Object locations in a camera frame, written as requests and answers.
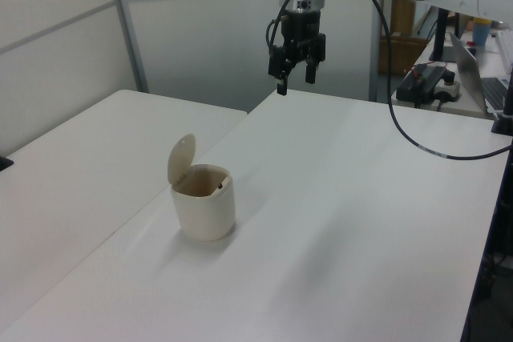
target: open lid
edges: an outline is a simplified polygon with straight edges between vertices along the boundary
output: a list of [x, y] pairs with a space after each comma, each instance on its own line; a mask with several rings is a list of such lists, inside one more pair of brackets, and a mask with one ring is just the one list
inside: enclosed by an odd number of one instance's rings
[[196, 153], [196, 137], [187, 134], [173, 147], [168, 160], [168, 181], [176, 184], [192, 165]]

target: laptop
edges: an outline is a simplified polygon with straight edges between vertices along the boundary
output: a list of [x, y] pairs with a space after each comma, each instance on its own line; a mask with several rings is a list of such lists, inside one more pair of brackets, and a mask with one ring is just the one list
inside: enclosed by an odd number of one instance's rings
[[485, 114], [496, 114], [502, 111], [509, 79], [506, 79], [506, 76], [503, 78], [481, 78], [476, 58], [454, 34], [449, 34], [454, 47], [459, 80]]

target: blue cup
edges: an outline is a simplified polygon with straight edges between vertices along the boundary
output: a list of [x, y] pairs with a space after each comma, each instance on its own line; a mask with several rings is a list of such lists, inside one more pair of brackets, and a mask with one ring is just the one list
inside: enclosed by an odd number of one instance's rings
[[476, 46], [484, 46], [490, 33], [491, 21], [486, 19], [474, 20], [474, 29], [472, 31], [472, 40]]

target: desk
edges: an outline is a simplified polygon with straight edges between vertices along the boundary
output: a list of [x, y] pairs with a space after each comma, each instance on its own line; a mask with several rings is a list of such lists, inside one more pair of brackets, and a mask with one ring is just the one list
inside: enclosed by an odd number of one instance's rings
[[[450, 43], [450, 39], [447, 41], [448, 38], [449, 35], [447, 34], [445, 46], [452, 46], [452, 44]], [[462, 36], [462, 40], [465, 42], [472, 40], [472, 33], [465, 32]], [[430, 61], [429, 57], [433, 52], [433, 45], [434, 39], [431, 40], [430, 44], [428, 44], [426, 49], [418, 57], [415, 64], [426, 63]], [[495, 38], [492, 38], [491, 36], [488, 37], [487, 44], [485, 45], [485, 47], [478, 48], [476, 58], [478, 59], [479, 72], [482, 78], [495, 76], [504, 76], [505, 79], [510, 78], [510, 75], [507, 75], [504, 69], [503, 62], [499, 53], [499, 48], [497, 47], [497, 42], [495, 41]], [[433, 64], [433, 66], [436, 65], [443, 66], [444, 63], [438, 62]], [[447, 69], [455, 72], [455, 79], [459, 81], [458, 68], [456, 66], [456, 63], [447, 63]], [[413, 107], [413, 103], [397, 100], [395, 98], [395, 92], [392, 95], [392, 103], [397, 106]], [[438, 103], [439, 101], [435, 100], [429, 104], [422, 104], [421, 109], [436, 111]], [[471, 97], [471, 95], [468, 93], [467, 89], [463, 85], [460, 86], [459, 99], [454, 103], [444, 103], [442, 105], [441, 112], [446, 112], [448, 114], [472, 116], [481, 119], [491, 119], [491, 117], [486, 116], [481, 111], [478, 104]]]
[[0, 331], [168, 185], [183, 135], [201, 155], [245, 116], [119, 91], [13, 153], [0, 173]]
[[[482, 119], [397, 116], [455, 155], [511, 141]], [[234, 177], [228, 238], [187, 239], [168, 187], [0, 341], [459, 342], [506, 158], [429, 155], [379, 103], [273, 94], [199, 160]]]

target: white table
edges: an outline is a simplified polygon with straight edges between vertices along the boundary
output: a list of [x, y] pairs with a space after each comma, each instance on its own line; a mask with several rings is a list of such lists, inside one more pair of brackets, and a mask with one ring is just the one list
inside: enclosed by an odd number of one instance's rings
[[0, 173], [0, 331], [168, 185], [183, 135], [201, 155], [245, 116], [119, 91], [13, 153]]
[[[439, 151], [511, 142], [397, 110]], [[420, 151], [386, 105], [271, 95], [199, 160], [233, 174], [228, 238], [187, 239], [165, 189], [0, 341], [459, 342], [505, 161]]]
[[[463, 41], [471, 41], [472, 33], [465, 32], [462, 35]], [[433, 52], [434, 39], [431, 40], [430, 44], [427, 45], [426, 49], [422, 52], [422, 54], [418, 57], [415, 64], [427, 63], [430, 61], [430, 55]], [[452, 46], [450, 43], [449, 35], [446, 35], [446, 41], [444, 46]], [[497, 47], [497, 42], [495, 38], [491, 36], [488, 37], [487, 43], [485, 47], [478, 47], [478, 51], [476, 53], [476, 58], [478, 59], [479, 65], [479, 73], [482, 78], [486, 77], [504, 77], [509, 81], [510, 75], [506, 74], [506, 70], [504, 69], [503, 62], [499, 53], [499, 48]], [[431, 66], [444, 66], [442, 62], [436, 62], [431, 64]], [[456, 73], [455, 79], [459, 81], [458, 68], [456, 63], [447, 63], [447, 69]], [[456, 115], [465, 115], [472, 116], [475, 118], [481, 119], [492, 119], [491, 116], [485, 115], [478, 104], [475, 102], [474, 98], [468, 93], [467, 89], [461, 85], [460, 96], [456, 102], [448, 102], [444, 103], [441, 108], [441, 112], [446, 112], [448, 114], [456, 114]], [[404, 107], [413, 107], [413, 103], [404, 102], [402, 100], [396, 99], [396, 93], [392, 95], [392, 103], [397, 106]], [[438, 107], [438, 100], [434, 100], [428, 104], [422, 104], [421, 109], [423, 110], [431, 110], [436, 111]]]

